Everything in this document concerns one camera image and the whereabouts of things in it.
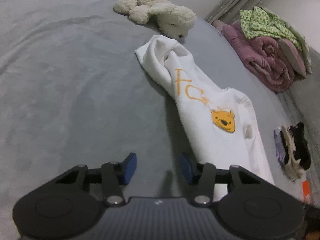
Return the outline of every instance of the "white sweatshirt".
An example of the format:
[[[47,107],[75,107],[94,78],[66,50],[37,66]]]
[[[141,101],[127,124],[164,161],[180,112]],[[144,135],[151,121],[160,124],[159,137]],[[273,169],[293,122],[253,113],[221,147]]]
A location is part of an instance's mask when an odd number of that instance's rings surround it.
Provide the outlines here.
[[[162,35],[135,51],[141,66],[176,101],[196,158],[218,169],[237,164],[274,184],[250,99],[220,89],[194,63],[191,53]],[[216,185],[214,199],[227,193]]]

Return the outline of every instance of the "silver screw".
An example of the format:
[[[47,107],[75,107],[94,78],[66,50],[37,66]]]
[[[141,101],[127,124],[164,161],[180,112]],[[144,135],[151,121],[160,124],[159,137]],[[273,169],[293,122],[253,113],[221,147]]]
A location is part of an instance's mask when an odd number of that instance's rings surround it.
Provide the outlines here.
[[[118,205],[123,201],[122,197],[119,196],[110,196],[107,198],[107,202],[112,205]]]
[[[203,204],[203,205],[205,205],[205,204],[207,204],[207,203],[210,202],[210,198],[207,197],[207,196],[204,196],[204,195],[200,195],[200,196],[196,196],[196,197],[194,198],[194,201],[195,201],[196,203],[198,203],[198,204]]]

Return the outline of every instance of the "plush toy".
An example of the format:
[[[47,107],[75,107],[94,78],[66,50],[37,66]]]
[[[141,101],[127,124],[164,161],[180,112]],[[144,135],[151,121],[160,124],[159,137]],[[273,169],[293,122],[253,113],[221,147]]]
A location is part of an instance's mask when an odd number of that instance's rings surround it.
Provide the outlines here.
[[[196,21],[196,14],[191,9],[168,0],[119,0],[113,9],[116,13],[129,15],[129,19],[137,24],[146,24],[154,15],[162,33],[173,39],[187,37]]]

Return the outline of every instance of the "yellow bear face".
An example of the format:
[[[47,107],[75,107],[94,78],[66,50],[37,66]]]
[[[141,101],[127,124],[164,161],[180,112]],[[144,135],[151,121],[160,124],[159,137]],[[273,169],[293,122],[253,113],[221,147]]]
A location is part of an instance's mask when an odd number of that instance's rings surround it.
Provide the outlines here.
[[[233,133],[235,131],[235,113],[232,110],[230,112],[211,110],[211,117],[212,122],[216,126],[229,133]]]

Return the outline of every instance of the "plush toy leg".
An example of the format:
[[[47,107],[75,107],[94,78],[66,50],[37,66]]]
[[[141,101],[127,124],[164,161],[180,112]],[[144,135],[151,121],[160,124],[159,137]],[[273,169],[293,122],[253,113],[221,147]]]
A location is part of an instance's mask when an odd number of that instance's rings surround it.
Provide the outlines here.
[[[137,6],[137,0],[119,0],[113,7],[116,13],[128,15],[129,11]]]
[[[129,19],[137,24],[146,24],[149,21],[149,9],[147,5],[134,7],[129,11]]]

